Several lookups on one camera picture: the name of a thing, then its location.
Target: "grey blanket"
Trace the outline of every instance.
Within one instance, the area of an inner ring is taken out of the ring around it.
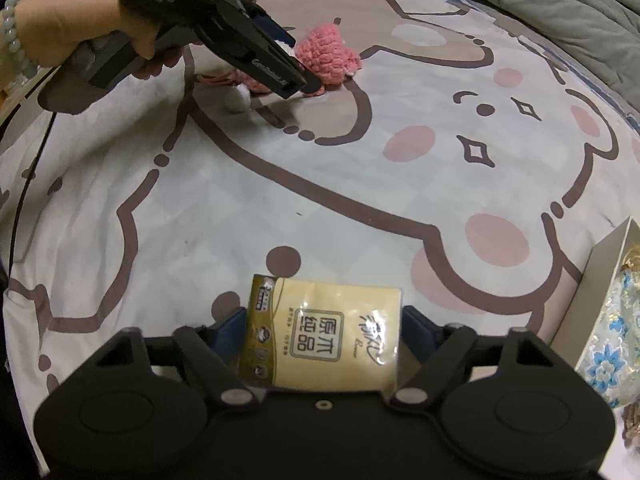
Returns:
[[[640,110],[640,0],[488,0],[564,49]]]

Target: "white pom-pom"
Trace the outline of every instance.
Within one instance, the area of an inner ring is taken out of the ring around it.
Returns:
[[[296,53],[293,51],[293,49],[286,44],[284,41],[280,41],[280,40],[276,40],[276,43],[278,44],[278,46],[284,50],[287,54],[289,54],[291,57],[296,57]]]
[[[229,89],[225,96],[225,108],[236,114],[241,114],[251,109],[251,91],[247,85],[239,84]]]

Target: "plastic packaging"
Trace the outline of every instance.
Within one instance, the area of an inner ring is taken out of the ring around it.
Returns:
[[[239,377],[253,386],[392,392],[401,291],[254,276]]]
[[[640,399],[640,246],[623,259],[577,371],[612,408]]]

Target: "pink dot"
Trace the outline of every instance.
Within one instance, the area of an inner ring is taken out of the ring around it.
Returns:
[[[600,136],[600,128],[598,127],[598,123],[593,117],[589,115],[587,110],[573,105],[571,107],[571,113],[574,116],[575,122],[577,122],[578,126],[580,126],[580,129],[584,131],[588,136]]]
[[[634,155],[636,156],[636,160],[640,162],[640,140],[633,139],[631,141],[631,147],[634,150]]]
[[[499,216],[473,215],[466,221],[466,241],[481,260],[497,267],[515,267],[529,257],[525,235]]]
[[[424,249],[415,253],[414,262],[411,265],[411,281],[415,290],[431,303],[463,314],[482,314],[482,310],[465,303],[449,292],[431,268]]]
[[[504,88],[515,88],[522,83],[522,74],[514,68],[501,68],[495,72],[494,82]]]
[[[382,154],[391,162],[411,162],[429,153],[436,134],[428,126],[407,126],[396,132]]]

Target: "black cable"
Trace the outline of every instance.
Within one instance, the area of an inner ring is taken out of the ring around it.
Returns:
[[[31,167],[29,169],[29,174],[27,176],[27,182],[24,183],[24,187],[22,188],[22,193],[20,193],[20,198],[18,199],[18,205],[15,209],[15,217],[14,217],[14,228],[11,231],[11,246],[9,248],[9,267],[8,267],[8,277],[11,277],[11,270],[14,268],[14,253],[15,253],[15,237],[18,233],[18,222],[20,221],[20,213],[22,212],[22,206],[24,206],[24,199],[27,196],[27,191],[29,189],[29,184],[31,183],[31,179],[33,179],[33,175],[36,171],[36,166],[40,161],[40,157],[42,156],[42,152],[44,151],[44,146],[47,143],[47,139],[49,139],[49,134],[51,133],[51,129],[53,128],[53,121],[56,120],[57,112],[53,112],[51,114],[51,118],[49,120],[49,126],[47,126],[47,131],[42,137],[42,142],[40,143],[40,147],[38,149],[38,153],[36,157],[33,159],[31,163]]]

